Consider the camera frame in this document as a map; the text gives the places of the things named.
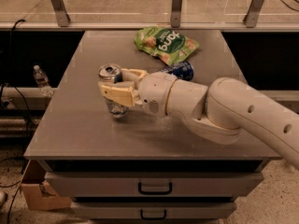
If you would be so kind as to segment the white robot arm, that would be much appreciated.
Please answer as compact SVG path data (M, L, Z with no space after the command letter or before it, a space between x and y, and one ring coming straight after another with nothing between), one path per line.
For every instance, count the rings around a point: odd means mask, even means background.
M299 116L251 86L229 77L210 86L163 72L106 64L98 69L99 91L119 106L173 117L217 144L235 142L245 130L299 168Z

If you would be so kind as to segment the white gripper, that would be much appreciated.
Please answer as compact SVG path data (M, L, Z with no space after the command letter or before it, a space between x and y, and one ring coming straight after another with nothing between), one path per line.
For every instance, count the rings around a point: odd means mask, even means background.
M165 117L167 97L177 77L162 72L148 75L142 69L122 68L121 72L124 82L98 82L101 94L108 100L127 107L133 107L140 97L142 108L147 114Z

